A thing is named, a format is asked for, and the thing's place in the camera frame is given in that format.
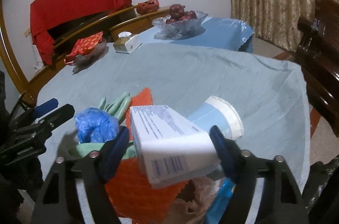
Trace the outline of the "light blue tablecloth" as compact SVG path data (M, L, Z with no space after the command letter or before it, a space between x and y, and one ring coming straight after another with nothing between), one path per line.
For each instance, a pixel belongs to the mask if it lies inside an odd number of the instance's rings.
M299 188L309 173L310 117L299 65L246 52L147 44L130 55L114 50L78 74L63 68L38 96L69 103L76 112L150 89L155 105L190 115L210 96L228 101L244 124L238 145L257 157L282 155Z

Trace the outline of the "dark wooden chair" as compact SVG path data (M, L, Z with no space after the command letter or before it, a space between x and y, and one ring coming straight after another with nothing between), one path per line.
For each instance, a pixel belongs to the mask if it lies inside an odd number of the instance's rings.
M338 136L338 3L315 0L313 21L298 20L302 39L295 54L312 106Z

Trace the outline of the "blue plastic bag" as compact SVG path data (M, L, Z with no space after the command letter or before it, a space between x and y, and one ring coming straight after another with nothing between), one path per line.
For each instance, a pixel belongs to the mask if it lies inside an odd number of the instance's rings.
M119 133L118 120L98 108L84 109L74 120L80 144L104 143L114 140Z

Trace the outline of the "blue side table cover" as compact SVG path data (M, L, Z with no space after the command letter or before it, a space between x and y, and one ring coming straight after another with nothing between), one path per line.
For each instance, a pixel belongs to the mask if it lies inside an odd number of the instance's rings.
M253 52L254 29L242 20L208 17L200 32L181 40L159 38L160 30L152 27L139 34L142 44L171 43L185 46L211 47L232 51Z

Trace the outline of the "dark red fruit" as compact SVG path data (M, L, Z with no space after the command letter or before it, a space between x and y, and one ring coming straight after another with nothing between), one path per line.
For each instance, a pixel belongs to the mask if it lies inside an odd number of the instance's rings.
M197 19L194 11L185 11L185 6L181 4L172 4L169 10L170 18L165 21L166 24L171 24L177 21Z

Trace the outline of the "red snack packet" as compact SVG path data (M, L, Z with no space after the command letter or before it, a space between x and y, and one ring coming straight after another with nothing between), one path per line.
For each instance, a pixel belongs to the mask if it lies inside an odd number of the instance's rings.
M95 33L89 37L82 38L76 41L75 46L73 47L70 54L66 55L64 62L66 65L71 65L77 56L87 56L98 44L101 44L103 39L103 31Z

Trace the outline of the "glass fruit bowl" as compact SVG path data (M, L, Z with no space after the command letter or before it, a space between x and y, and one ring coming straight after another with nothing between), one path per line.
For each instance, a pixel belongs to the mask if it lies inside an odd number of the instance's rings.
M183 40L201 35L205 29L202 23L207 18L208 14L201 11L195 11L196 19L176 21L167 24L170 15L166 17L155 18L152 25L159 31L155 33L155 39L159 40Z

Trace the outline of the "blue white paper cup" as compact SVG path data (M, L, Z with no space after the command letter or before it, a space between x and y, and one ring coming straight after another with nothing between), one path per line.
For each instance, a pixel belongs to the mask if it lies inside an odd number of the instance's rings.
M244 125L236 109L222 98L210 96L187 119L209 132L217 126L224 138L236 140L244 135Z

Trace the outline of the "beige crumpled bag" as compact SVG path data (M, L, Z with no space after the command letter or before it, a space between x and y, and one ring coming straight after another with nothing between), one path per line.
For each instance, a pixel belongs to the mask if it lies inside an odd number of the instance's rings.
M207 177L191 179L170 206L162 223L202 223L223 181Z

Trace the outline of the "tissue box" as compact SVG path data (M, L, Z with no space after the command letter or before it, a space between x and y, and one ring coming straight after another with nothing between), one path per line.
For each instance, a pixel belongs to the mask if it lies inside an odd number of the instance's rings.
M117 53L131 54L142 44L138 34L131 32L121 32L118 39L114 42L113 47Z

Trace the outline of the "green rubber glove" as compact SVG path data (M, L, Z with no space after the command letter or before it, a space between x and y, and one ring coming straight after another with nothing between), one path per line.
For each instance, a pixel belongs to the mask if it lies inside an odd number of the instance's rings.
M132 103L132 97L129 92L124 92L114 102L107 103L107 99L103 97L98 105L98 108L118 120L118 124L124 120L125 114ZM69 155L73 159L81 159L88 155L93 150L101 150L106 142L104 143L84 143L73 146L68 150Z

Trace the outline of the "red basket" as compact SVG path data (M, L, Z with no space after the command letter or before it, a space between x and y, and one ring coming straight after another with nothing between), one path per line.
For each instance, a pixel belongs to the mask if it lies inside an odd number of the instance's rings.
M147 0L143 3L138 3L136 12L139 15L145 15L156 12L160 8L158 0Z

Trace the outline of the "white cardboard box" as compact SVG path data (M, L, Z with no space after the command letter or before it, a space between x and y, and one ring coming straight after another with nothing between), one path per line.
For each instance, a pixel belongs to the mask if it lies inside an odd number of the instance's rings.
M139 169L153 188L205 176L220 163L208 132L167 105L132 106L130 118Z

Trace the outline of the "blue wrapper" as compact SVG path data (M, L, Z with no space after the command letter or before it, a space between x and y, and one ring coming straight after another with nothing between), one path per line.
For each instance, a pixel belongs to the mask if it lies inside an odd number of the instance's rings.
M226 179L218 191L215 200L207 211L203 224L217 224L221 220L236 186L230 179Z

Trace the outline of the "orange foam net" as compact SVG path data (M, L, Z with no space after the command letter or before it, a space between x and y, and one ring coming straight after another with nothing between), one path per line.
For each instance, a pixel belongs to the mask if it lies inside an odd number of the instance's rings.
M147 176L139 169L137 159L124 159L105 189L113 209L121 218L133 223L162 223L171 205L188 184L188 181L154 189Z

